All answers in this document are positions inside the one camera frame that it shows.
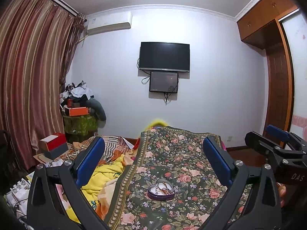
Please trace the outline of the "right hand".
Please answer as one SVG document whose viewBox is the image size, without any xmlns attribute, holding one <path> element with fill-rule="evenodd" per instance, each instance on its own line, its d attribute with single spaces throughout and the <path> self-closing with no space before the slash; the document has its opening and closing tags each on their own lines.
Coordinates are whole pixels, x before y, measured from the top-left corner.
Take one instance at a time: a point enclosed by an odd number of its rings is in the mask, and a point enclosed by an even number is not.
<svg viewBox="0 0 307 230">
<path fill-rule="evenodd" d="M 279 197 L 281 201 L 281 207 L 283 207 L 285 204 L 284 196 L 286 195 L 287 188 L 286 188 L 286 185 L 281 184 L 281 183 L 276 183 L 276 185 L 278 188 L 278 193 L 279 193 Z"/>
</svg>

